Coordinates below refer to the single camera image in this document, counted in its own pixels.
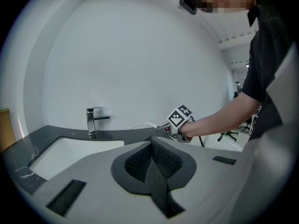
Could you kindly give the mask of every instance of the ceiling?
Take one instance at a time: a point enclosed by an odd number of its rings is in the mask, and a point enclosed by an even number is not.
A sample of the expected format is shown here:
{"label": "ceiling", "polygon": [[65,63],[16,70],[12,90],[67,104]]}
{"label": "ceiling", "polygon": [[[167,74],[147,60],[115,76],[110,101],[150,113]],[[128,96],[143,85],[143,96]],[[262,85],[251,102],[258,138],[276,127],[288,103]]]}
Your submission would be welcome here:
{"label": "ceiling", "polygon": [[[173,6],[180,8],[179,0],[171,1]],[[223,56],[233,72],[237,73],[240,87],[243,86],[249,63],[250,42],[258,31],[257,20],[250,27],[248,11],[229,14],[209,14],[198,9],[194,18],[200,26],[218,44]]]}

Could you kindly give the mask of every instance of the black slot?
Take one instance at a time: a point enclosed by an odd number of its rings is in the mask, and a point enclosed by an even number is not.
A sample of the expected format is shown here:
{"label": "black slot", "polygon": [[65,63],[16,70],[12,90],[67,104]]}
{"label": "black slot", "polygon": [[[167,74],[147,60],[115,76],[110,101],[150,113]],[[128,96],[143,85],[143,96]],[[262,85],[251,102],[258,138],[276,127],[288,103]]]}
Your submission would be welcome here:
{"label": "black slot", "polygon": [[150,153],[150,146],[147,146],[129,157],[125,162],[126,171],[139,181],[145,182],[146,173],[151,162]]}
{"label": "black slot", "polygon": [[77,199],[86,182],[72,180],[48,205],[51,211],[64,216]]}
{"label": "black slot", "polygon": [[218,162],[223,162],[226,164],[234,165],[237,159],[230,159],[230,158],[225,158],[221,156],[216,156],[213,158],[213,160],[218,161]]}

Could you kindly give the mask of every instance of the black t-shirt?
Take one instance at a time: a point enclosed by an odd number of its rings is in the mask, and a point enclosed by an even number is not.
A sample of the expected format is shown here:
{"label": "black t-shirt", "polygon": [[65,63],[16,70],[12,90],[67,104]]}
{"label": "black t-shirt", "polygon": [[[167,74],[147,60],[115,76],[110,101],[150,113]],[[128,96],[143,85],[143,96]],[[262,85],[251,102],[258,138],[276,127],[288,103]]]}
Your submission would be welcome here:
{"label": "black t-shirt", "polygon": [[257,0],[257,3],[248,13],[250,25],[258,18],[259,31],[250,44],[249,69],[242,89],[243,93],[262,103],[250,140],[282,124],[266,89],[292,43],[286,25],[274,6],[265,0]]}

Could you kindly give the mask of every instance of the hand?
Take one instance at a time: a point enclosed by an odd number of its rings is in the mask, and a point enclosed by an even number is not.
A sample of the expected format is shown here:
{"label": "hand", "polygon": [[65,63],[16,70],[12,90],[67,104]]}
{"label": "hand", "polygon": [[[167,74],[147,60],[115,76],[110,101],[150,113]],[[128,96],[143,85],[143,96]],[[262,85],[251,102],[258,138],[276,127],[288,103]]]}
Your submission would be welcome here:
{"label": "hand", "polygon": [[187,121],[183,126],[179,128],[179,132],[184,133],[188,138],[192,138],[191,130],[193,122]]}

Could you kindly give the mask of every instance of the person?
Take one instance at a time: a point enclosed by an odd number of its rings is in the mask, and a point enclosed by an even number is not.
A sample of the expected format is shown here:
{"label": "person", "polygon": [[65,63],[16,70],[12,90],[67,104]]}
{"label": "person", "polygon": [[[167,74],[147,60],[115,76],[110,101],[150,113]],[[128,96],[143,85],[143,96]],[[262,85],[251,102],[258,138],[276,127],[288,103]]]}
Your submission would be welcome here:
{"label": "person", "polygon": [[250,26],[258,19],[259,31],[250,44],[249,69],[241,94],[212,114],[186,122],[180,132],[187,137],[223,133],[237,128],[262,105],[250,140],[260,138],[270,128],[282,124],[267,93],[267,87],[291,46],[292,38],[276,7],[270,0],[190,0],[205,12],[249,10]]}

